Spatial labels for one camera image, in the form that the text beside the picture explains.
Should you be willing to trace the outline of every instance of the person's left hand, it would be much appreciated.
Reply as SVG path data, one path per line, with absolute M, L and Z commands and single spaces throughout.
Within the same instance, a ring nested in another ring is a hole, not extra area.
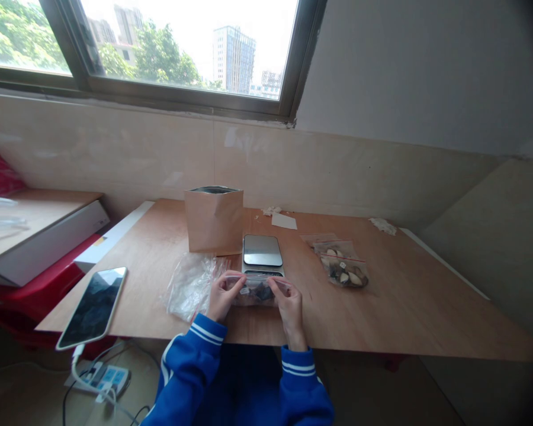
M 206 317 L 215 322 L 223 322 L 225 320 L 229 308 L 231 307 L 231 302 L 237 297 L 247 281 L 246 277 L 241 277 L 231 290 L 227 290 L 227 280 L 225 279 L 225 276 L 234 273 L 238 274 L 240 272 L 228 270 L 211 284 L 209 309 Z

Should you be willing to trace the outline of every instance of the power strip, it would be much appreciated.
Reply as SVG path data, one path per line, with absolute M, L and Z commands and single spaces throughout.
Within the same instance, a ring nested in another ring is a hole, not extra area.
M 77 371 L 79 374 L 86 371 L 89 368 L 89 364 L 91 364 L 90 361 L 82 360 L 77 365 Z M 64 384 L 65 386 L 71 386 L 74 381 L 75 378 L 70 375 Z M 120 394 L 123 393 L 123 390 L 125 390 L 130 384 L 130 370 L 110 364 L 104 364 L 99 361 L 93 366 L 90 372 L 83 376 L 83 381 L 99 390 L 113 389 L 118 398 Z M 83 387 L 79 382 L 75 383 L 73 388 L 83 392 L 93 393 L 91 390 Z M 101 395 L 98 395 L 95 401 L 100 403 L 103 402 L 103 400 L 104 398 Z

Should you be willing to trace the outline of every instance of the window frame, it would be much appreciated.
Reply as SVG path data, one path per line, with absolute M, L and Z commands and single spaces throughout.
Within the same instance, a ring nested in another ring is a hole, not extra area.
M 137 107 L 206 115 L 294 122 L 304 91 L 327 0 L 298 0 L 279 100 L 118 80 L 103 73 L 79 0 L 40 0 L 72 76 L 0 66 L 0 87 L 67 98 L 92 98 Z

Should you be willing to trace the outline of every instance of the kraft paper bag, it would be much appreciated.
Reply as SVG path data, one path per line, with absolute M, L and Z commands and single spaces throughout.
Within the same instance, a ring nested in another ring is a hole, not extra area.
M 190 251 L 217 256 L 243 251 L 243 190 L 202 186 L 184 191 Z

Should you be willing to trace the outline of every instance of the blue jacket sleeve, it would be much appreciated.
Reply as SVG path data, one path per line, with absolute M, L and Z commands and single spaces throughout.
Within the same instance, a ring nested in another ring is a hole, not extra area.
M 282 425 L 330 425 L 333 405 L 324 385 L 316 376 L 312 349 L 292 352 L 282 347 L 282 379 L 280 379 L 280 412 Z
M 219 367 L 227 328 L 198 314 L 186 335 L 176 336 L 162 355 L 156 402 L 144 426 L 191 424 Z

